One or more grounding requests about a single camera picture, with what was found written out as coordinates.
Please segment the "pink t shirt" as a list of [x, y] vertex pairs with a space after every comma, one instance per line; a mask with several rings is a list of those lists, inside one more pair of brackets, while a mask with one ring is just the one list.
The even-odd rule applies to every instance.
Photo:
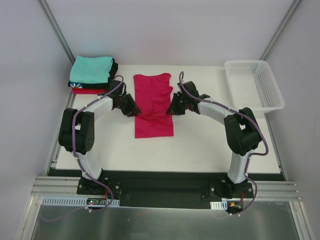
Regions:
[[174, 123], [167, 110], [171, 105], [171, 74], [133, 76], [135, 102], [141, 113], [135, 118], [136, 139], [173, 137]]

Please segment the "teal t shirt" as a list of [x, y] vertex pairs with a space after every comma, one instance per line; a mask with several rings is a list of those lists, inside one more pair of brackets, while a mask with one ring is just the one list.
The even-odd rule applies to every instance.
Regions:
[[108, 83], [113, 58], [110, 56], [84, 57], [78, 55], [71, 68], [69, 80], [79, 84]]

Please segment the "black t shirt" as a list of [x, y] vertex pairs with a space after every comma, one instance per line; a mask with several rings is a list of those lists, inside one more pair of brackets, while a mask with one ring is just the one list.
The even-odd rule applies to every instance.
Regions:
[[95, 83], [95, 84], [85, 84], [85, 83], [75, 83], [68, 81], [68, 86], [71, 88], [83, 88], [83, 89], [106, 89], [110, 82], [114, 79], [116, 73], [118, 71], [118, 64], [115, 62], [113, 58], [112, 67], [110, 70], [110, 77], [108, 78], [108, 83]]

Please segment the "white plastic laundry basket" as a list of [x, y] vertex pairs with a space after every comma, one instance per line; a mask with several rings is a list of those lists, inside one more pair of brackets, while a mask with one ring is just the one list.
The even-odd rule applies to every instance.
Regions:
[[234, 107], [266, 114], [281, 110], [285, 102], [278, 83], [264, 60], [229, 60], [224, 63], [226, 81]]

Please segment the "red t shirt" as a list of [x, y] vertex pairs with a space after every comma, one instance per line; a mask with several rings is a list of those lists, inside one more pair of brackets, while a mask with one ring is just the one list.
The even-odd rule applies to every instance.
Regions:
[[104, 89], [86, 89], [86, 88], [73, 88], [72, 93], [75, 95], [98, 95], [103, 93]]

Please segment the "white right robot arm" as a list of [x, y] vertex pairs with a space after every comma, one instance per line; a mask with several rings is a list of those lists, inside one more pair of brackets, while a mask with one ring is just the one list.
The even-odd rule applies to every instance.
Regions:
[[214, 189], [215, 193], [231, 199], [244, 190], [248, 182], [250, 157], [263, 140], [252, 110], [245, 107], [234, 110], [214, 101], [207, 94], [200, 95], [192, 81], [177, 84], [168, 115], [181, 116], [186, 110], [209, 117], [224, 126], [226, 141], [232, 151], [230, 168], [225, 180]]

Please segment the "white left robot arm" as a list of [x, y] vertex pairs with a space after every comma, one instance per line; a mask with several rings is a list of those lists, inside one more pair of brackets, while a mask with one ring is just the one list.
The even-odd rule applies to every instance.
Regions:
[[60, 124], [59, 145], [73, 155], [82, 176], [90, 180], [89, 190], [96, 195], [105, 191], [106, 183], [100, 179], [103, 169], [99, 158], [90, 153], [95, 144], [95, 122], [114, 109], [119, 109], [126, 117], [142, 113], [132, 95], [127, 93], [124, 78], [118, 77], [121, 80], [112, 80], [105, 91], [80, 109], [66, 108]]

